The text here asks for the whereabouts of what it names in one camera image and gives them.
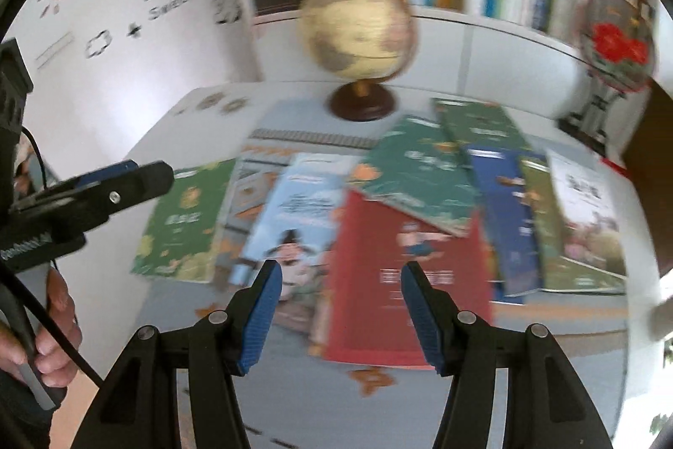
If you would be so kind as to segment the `person's left hand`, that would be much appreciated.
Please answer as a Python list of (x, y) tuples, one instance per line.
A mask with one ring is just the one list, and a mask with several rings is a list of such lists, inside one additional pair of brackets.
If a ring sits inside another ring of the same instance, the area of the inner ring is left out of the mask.
[[(47, 279), (49, 315), (75, 349), (82, 343), (82, 331), (75, 320), (75, 304), (63, 276), (50, 268)], [(41, 327), (35, 336), (37, 359), (35, 365), (42, 382), (50, 388), (67, 388), (77, 375), (77, 365), (57, 341)], [(6, 327), (1, 327), (1, 370), (16, 380), (23, 380), (18, 367), (25, 364), (26, 353), (17, 338)]]

